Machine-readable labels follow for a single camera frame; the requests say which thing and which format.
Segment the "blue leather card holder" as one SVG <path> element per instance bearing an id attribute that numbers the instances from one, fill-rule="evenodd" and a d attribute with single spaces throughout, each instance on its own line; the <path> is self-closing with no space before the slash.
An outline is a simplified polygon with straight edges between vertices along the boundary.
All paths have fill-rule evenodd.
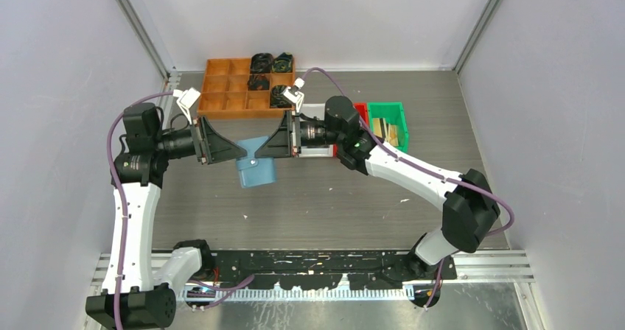
<path id="1" fill-rule="evenodd" d="M 246 156 L 236 160 L 240 185 L 244 189 L 254 188 L 277 181 L 276 165 L 273 158 L 258 158 L 255 152 L 269 139 L 259 136 L 240 140 L 237 144 L 246 151 Z"/>

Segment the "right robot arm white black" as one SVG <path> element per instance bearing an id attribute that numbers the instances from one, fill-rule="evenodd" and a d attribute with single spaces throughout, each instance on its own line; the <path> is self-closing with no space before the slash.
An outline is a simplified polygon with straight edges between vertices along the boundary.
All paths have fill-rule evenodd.
<path id="1" fill-rule="evenodd" d="M 485 175 L 474 169 L 441 169 L 393 148 L 362 124 L 345 96 L 328 99 L 322 119 L 286 112 L 279 129 L 254 155 L 291 158 L 308 144 L 334 144 L 346 168 L 395 183 L 440 210 L 441 226 L 424 234 L 406 257 L 406 269 L 417 278 L 429 278 L 456 251 L 474 253 L 500 216 L 501 204 Z"/>

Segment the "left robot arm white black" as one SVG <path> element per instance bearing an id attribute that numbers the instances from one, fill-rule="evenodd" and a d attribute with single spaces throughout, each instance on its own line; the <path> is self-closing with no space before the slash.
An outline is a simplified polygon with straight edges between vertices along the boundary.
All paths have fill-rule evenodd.
<path id="1" fill-rule="evenodd" d="M 164 266 L 153 271 L 153 223 L 169 162 L 195 156 L 201 164 L 216 164 L 247 152 L 205 117 L 164 130 L 161 109 L 151 102 L 131 105 L 119 121 L 125 148 L 108 156 L 115 199 L 111 257 L 101 293 L 87 298 L 85 310 L 107 329 L 165 329 L 187 281 L 204 281 L 215 269 L 207 241 L 193 239 L 178 242 Z"/>

